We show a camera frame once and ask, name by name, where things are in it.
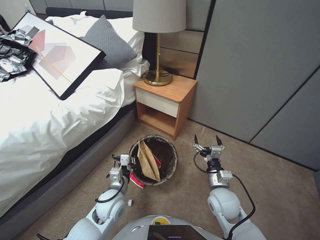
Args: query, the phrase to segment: paper bag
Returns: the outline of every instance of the paper bag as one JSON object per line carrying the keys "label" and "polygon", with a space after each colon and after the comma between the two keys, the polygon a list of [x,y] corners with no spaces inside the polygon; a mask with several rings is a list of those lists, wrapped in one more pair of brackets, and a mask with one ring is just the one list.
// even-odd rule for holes
{"label": "paper bag", "polygon": [[160,182],[159,170],[156,161],[144,141],[139,142],[138,158],[143,175]]}

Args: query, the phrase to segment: beige carpet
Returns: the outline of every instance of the beige carpet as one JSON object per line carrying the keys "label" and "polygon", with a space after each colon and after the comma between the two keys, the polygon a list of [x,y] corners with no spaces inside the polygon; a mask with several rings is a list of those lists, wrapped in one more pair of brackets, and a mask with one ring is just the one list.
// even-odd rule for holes
{"label": "beige carpet", "polygon": [[[160,186],[145,189],[131,183],[126,197],[133,199],[135,204],[127,208],[124,218],[107,239],[112,239],[129,221],[153,214],[179,217],[223,236],[207,205],[207,176],[193,164],[195,133],[203,146],[216,144],[216,134],[227,146],[222,155],[222,166],[246,185],[256,204],[251,221],[268,240],[319,239],[320,200],[312,171],[191,121],[175,141],[171,140],[179,155],[173,177]],[[15,239],[36,240],[37,233],[52,240],[63,238],[95,205],[94,199],[107,189],[106,175],[113,165],[111,154],[128,153],[131,145],[147,134],[159,133],[136,122],[120,144],[72,192]],[[236,179],[232,180],[230,189],[237,194],[248,214],[251,204]]]}

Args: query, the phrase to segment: brass lamp base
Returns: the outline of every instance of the brass lamp base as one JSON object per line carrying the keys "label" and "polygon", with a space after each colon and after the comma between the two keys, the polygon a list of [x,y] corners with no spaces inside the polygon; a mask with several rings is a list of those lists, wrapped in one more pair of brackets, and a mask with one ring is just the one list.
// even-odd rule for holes
{"label": "brass lamp base", "polygon": [[157,79],[157,74],[156,70],[150,70],[147,71],[142,78],[144,81],[150,85],[154,86],[163,86],[167,85],[172,82],[172,75],[171,73],[164,71],[164,70],[159,70],[159,78]]}

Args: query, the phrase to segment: crumpled aluminum foil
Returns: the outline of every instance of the crumpled aluminum foil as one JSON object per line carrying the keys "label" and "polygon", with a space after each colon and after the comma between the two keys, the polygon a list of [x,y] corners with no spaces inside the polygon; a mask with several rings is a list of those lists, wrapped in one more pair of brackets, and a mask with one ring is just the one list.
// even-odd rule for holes
{"label": "crumpled aluminum foil", "polygon": [[[17,42],[24,47],[14,48],[8,41]],[[34,53],[33,50],[27,48],[31,41],[31,37],[26,35],[25,31],[21,29],[13,31],[9,35],[0,36],[0,82],[10,78],[13,74],[22,73],[27,70],[24,64]]]}
{"label": "crumpled aluminum foil", "polygon": [[13,40],[27,47],[30,45],[32,39],[30,36],[26,35],[25,33],[26,33],[25,31],[18,29],[15,31],[15,33],[10,33],[9,35],[2,35],[0,36],[0,38],[7,39],[10,41]]}

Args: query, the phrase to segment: framed picture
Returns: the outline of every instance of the framed picture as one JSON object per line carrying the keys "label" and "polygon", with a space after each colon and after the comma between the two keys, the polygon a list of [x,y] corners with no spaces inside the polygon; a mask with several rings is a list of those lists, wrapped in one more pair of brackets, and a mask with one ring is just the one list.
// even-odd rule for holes
{"label": "framed picture", "polygon": [[34,70],[65,100],[105,57],[100,49],[27,12],[12,30],[32,38],[29,48],[38,54]]}

